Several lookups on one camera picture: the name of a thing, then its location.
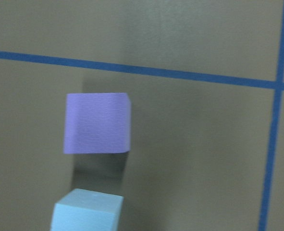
blue grid line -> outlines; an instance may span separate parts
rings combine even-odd
[[[284,90],[284,6],[282,14],[282,28],[281,28],[281,39],[279,56],[276,71],[276,89],[274,92],[273,106],[272,106],[272,122],[270,128],[270,137],[268,143],[268,154],[265,168],[265,177],[263,184],[263,193],[260,206],[259,214],[259,231],[266,231],[268,223],[268,213],[271,198],[271,187],[273,180],[274,162],[275,162],[275,151],[277,144],[277,133],[280,122],[280,111],[282,104],[282,95]]]
[[[7,51],[0,51],[0,59],[42,63],[42,64],[63,65],[63,66],[158,76],[158,77],[188,79],[195,81],[231,84],[238,86],[248,86],[248,87],[257,87],[257,88],[275,90],[273,106],[272,106],[272,123],[271,123],[269,143],[268,143],[267,163],[265,167],[265,178],[263,185],[264,188],[262,193],[260,215],[259,215],[259,227],[258,227],[258,231],[266,231],[274,162],[275,162],[277,134],[278,134],[279,120],[280,120],[282,94],[284,91],[284,7],[282,15],[282,28],[281,28],[281,39],[280,39],[279,57],[277,64],[276,81],[212,75],[212,74],[203,74],[203,73],[186,72],[186,71],[176,71],[176,70],[168,70],[168,69],[160,69],[152,67],[143,67],[143,66],[112,64],[112,63],[95,62],[95,61],[78,60],[78,59],[67,59],[67,58],[59,58],[51,56],[14,53]]]
[[[97,69],[104,71],[114,71],[114,72],[131,73],[131,74],[148,75],[148,76],[188,79],[195,81],[231,84],[231,85],[256,87],[256,88],[276,89],[277,87],[275,81],[269,81],[269,80],[212,75],[212,74],[203,74],[203,73],[187,72],[187,71],[176,71],[176,70],[168,70],[168,69],[160,69],[160,68],[144,67],[144,66],[111,64],[111,63],[95,62],[88,60],[67,59],[60,57],[23,54],[23,53],[15,53],[7,51],[0,51],[0,59],[80,67],[80,68]]]

light blue block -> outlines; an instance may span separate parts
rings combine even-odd
[[[116,231],[123,197],[74,189],[55,204],[50,231]]]

cube top face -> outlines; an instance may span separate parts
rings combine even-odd
[[[122,202],[122,196],[83,189],[74,189],[63,197],[57,204],[106,213],[117,213]]]
[[[65,154],[130,150],[131,103],[126,93],[67,95]]]

cube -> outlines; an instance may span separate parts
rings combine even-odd
[[[67,95],[64,153],[125,153],[130,150],[131,103],[126,93]]]
[[[74,189],[55,204],[50,231],[116,231],[123,197]]]

purple cube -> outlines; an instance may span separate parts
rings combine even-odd
[[[126,93],[67,95],[64,153],[130,150],[131,103]]]

